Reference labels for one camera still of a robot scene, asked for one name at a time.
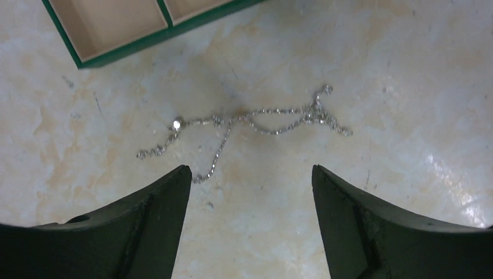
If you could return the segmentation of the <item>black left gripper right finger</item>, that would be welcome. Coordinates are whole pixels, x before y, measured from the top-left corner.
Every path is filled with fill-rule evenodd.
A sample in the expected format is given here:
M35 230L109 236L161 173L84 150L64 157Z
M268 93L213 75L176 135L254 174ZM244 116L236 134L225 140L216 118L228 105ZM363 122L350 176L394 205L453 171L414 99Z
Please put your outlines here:
M321 165L312 190L331 278L492 277L492 228L413 213Z

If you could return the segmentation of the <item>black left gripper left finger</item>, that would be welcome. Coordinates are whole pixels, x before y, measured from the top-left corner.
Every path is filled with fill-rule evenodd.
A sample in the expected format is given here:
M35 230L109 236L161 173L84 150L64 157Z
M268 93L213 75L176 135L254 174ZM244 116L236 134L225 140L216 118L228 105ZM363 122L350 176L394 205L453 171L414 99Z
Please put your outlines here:
M182 165L63 224L2 224L1 277L171 278L191 178Z

